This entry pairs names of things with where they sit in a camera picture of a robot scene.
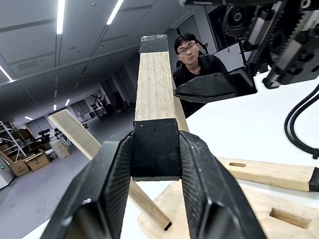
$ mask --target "black jacket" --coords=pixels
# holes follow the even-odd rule
[[[228,73],[225,65],[221,62],[221,60],[218,57],[214,55],[200,55],[198,57],[198,62],[201,66],[200,73],[198,76],[205,76],[213,73]],[[191,73],[183,63],[173,73],[173,79],[176,87],[186,83],[187,81],[190,81],[195,77],[197,77],[197,75]],[[193,114],[205,105],[202,103],[194,103],[184,100],[180,101],[183,106],[185,117],[190,116],[191,114]]]

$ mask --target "metal shelf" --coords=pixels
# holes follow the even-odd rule
[[[27,143],[27,144],[22,145],[22,146],[20,146],[20,145],[18,144],[18,142],[16,141],[16,139],[12,136],[12,134],[11,134],[11,132],[10,132],[10,131],[17,131],[17,132],[20,134],[20,132],[15,128],[15,126],[14,126],[13,124],[11,124],[11,126],[13,126],[14,128],[8,128],[8,127],[6,127],[6,125],[5,125],[2,121],[0,121],[0,126],[3,127],[3,129],[0,131],[0,134],[6,133],[6,134],[9,136],[9,138],[10,138],[10,139],[9,139],[9,138],[2,138],[2,137],[0,137],[0,139],[1,139],[2,141],[7,141],[7,142],[10,142],[10,144],[13,144],[13,146],[11,146],[10,148],[5,149],[4,152],[8,151],[9,149],[15,148],[14,150],[12,150],[12,151],[10,151],[10,152],[6,152],[6,154],[8,155],[8,154],[11,154],[11,153],[17,151],[16,158],[15,158],[14,161],[17,161],[17,159],[18,159],[18,157],[19,157],[19,154],[22,154],[24,157],[26,157],[26,154],[25,154],[25,152],[23,151],[23,148],[26,147],[26,146],[28,146],[29,144]]]

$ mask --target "white table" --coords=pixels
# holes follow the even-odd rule
[[[292,145],[284,133],[288,112],[319,83],[319,79],[267,90],[261,83],[267,73],[255,78],[259,92],[254,95],[213,102],[187,119],[191,133],[203,139],[215,156],[245,160],[276,162],[319,167],[319,160]],[[319,147],[319,102],[304,111],[296,121],[296,133],[301,140]],[[263,185],[240,180],[250,188],[319,208],[319,193]],[[169,182],[139,182],[154,200]],[[128,200],[122,237],[145,239],[137,217],[140,211]],[[46,223],[28,238],[39,238]]]

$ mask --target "rectangular slot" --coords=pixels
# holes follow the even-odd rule
[[[246,164],[244,164],[244,163],[229,163],[229,165],[235,166],[235,167],[241,167],[241,168],[246,167]]]
[[[288,213],[279,209],[275,209],[275,208],[272,208],[269,216],[302,229],[307,229],[311,221],[309,219],[302,218],[302,217],[299,217],[299,216],[296,216],[291,213]]]

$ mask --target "black hair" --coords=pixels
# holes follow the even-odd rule
[[[174,42],[174,50],[175,53],[178,54],[178,47],[181,46],[181,43],[183,41],[195,41],[197,42],[196,36],[192,33],[189,32],[183,32],[181,34],[179,34],[176,38],[175,38],[175,42]]]

